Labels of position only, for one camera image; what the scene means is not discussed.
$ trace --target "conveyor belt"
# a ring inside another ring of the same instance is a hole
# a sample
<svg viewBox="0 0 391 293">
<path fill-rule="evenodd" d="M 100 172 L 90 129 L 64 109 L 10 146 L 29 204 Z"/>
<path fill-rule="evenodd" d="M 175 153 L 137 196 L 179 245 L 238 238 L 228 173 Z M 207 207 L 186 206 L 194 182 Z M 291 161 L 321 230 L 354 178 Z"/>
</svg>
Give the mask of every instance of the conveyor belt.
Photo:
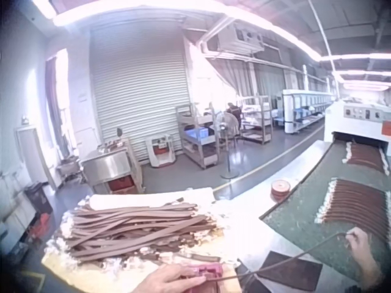
<svg viewBox="0 0 391 293">
<path fill-rule="evenodd" d="M 353 228 L 350 223 L 314 222 L 319 207 L 323 204 L 329 182 L 341 178 L 365 184 L 379 190 L 391 190 L 391 179 L 383 173 L 366 166 L 343 164 L 346 143 L 336 141 L 331 145 L 316 169 L 293 191 L 289 199 L 273 210 L 263 221 L 272 229 L 303 250 L 307 250 L 327 237 Z M 340 273 L 358 280 L 357 264 L 344 246 L 344 241 L 332 241 L 321 250 L 314 251 L 319 261 Z M 383 269 L 391 264 L 390 251 L 384 241 L 371 237 L 371 248 L 375 259 Z"/>
</svg>

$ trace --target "air conditioner unit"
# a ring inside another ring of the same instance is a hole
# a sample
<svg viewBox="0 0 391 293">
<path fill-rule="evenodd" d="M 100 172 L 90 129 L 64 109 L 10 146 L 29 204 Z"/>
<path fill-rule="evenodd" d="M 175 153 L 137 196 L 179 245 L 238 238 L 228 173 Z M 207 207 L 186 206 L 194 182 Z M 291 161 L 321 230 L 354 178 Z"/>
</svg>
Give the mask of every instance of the air conditioner unit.
<svg viewBox="0 0 391 293">
<path fill-rule="evenodd" d="M 237 23 L 227 26 L 218 36 L 220 51 L 254 54 L 265 50 L 261 34 Z"/>
</svg>

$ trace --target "cable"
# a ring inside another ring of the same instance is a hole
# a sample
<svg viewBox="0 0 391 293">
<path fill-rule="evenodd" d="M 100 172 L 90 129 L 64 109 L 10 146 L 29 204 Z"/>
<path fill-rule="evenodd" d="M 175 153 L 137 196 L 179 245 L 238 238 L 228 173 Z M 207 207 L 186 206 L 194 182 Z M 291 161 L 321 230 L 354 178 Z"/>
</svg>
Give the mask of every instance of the cable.
<svg viewBox="0 0 391 293">
<path fill-rule="evenodd" d="M 287 264 L 288 262 L 291 262 L 291 261 L 294 261 L 294 260 L 296 260 L 298 258 L 301 258 L 303 255 L 306 255 L 306 254 L 310 253 L 312 250 L 317 249 L 318 247 L 324 245 L 326 242 L 329 242 L 331 239 L 333 239 L 335 237 L 338 237 L 338 236 L 346 236 L 346 233 L 334 234 L 333 236 L 328 237 L 326 240 L 323 240 L 322 242 L 320 242 L 319 244 L 315 245 L 314 247 L 306 250 L 305 252 L 302 252 L 299 255 L 296 255 L 296 256 L 294 256 L 292 258 L 288 258 L 288 259 L 286 259 L 284 261 L 278 262 L 277 264 L 273 264 L 271 266 L 264 267 L 262 269 L 254 271 L 254 272 L 242 273 L 241 275 L 235 275 L 235 276 L 223 277 L 223 278 L 212 278 L 212 279 L 207 280 L 207 282 L 219 282 L 219 281 L 226 281 L 226 280 L 231 280 L 231 279 L 235 279 L 235 278 L 242 278 L 242 277 L 246 277 L 246 276 L 250 276 L 250 275 L 255 275 L 255 274 L 258 274 L 258 273 L 263 273 L 263 272 L 265 272 L 267 270 L 275 269 L 276 267 L 282 266 L 284 264 Z"/>
<path fill-rule="evenodd" d="M 337 91 L 337 100 L 340 98 L 340 89 L 339 89 L 339 85 L 338 85 L 338 81 L 337 81 L 337 77 L 335 76 L 335 74 L 337 74 L 336 70 L 335 70 L 335 64 L 334 64 L 334 61 L 332 59 L 332 55 L 331 55 L 331 50 L 330 50 L 330 46 L 329 46 L 329 42 L 327 41 L 327 38 L 326 38 L 326 34 L 324 33 L 324 30 L 323 30 L 323 27 L 322 27 L 322 24 L 320 22 L 320 19 L 318 17 L 318 14 L 316 13 L 316 10 L 312 4 L 312 1 L 311 0 L 308 0 L 308 3 L 310 4 L 310 7 L 312 9 L 312 12 L 313 12 L 313 15 L 315 16 L 315 19 L 316 19 L 316 22 L 318 23 L 318 26 L 319 26 L 319 30 L 322 34 L 322 37 L 323 37 L 323 41 L 324 41 L 324 44 L 326 45 L 326 49 L 327 49 L 327 54 L 329 55 L 330 57 L 330 63 L 331 63 L 331 68 L 332 68 L 332 72 L 333 72 L 333 77 L 334 77 L 334 80 L 335 80 L 335 83 L 336 83 L 336 91 Z"/>
</svg>

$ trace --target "wooden board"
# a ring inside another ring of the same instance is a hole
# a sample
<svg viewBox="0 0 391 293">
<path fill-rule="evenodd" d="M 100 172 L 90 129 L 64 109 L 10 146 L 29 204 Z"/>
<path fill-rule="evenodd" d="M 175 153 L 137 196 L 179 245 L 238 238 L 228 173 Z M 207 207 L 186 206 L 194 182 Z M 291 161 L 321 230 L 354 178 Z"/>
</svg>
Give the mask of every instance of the wooden board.
<svg viewBox="0 0 391 293">
<path fill-rule="evenodd" d="M 211 203 L 214 201 L 213 191 L 210 188 L 187 190 L 183 192 L 170 192 L 166 194 L 146 194 L 146 195 L 94 195 L 90 199 L 90 204 L 94 209 L 116 208 L 121 206 L 145 206 L 153 203 L 161 206 L 164 203 L 184 198 L 191 203 Z M 199 254 L 218 255 L 224 246 L 224 236 L 213 239 L 213 241 L 203 244 L 197 249 Z M 175 263 L 180 264 L 201 264 L 202 262 L 180 257 L 174 258 Z M 70 286 L 73 286 L 86 293 L 129 293 L 148 274 L 157 269 L 157 265 L 152 262 L 143 262 L 142 267 L 129 270 L 121 270 L 116 275 L 106 272 L 94 264 L 84 264 L 81 266 L 65 267 L 61 255 L 47 253 L 42 259 L 42 264 L 51 270 L 60 279 L 63 279 Z M 233 266 L 224 264 L 224 276 L 236 275 Z M 232 279 L 219 284 L 221 293 L 242 292 L 238 279 Z"/>
</svg>

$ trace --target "control panel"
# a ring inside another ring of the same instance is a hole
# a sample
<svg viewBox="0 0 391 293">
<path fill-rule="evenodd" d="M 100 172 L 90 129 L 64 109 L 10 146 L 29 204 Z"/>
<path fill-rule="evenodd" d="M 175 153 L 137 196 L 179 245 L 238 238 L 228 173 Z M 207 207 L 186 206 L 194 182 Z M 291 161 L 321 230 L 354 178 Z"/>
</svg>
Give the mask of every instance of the control panel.
<svg viewBox="0 0 391 293">
<path fill-rule="evenodd" d="M 385 120 L 384 112 L 376 108 L 345 106 L 343 109 L 343 116 L 345 118 L 383 122 Z"/>
</svg>

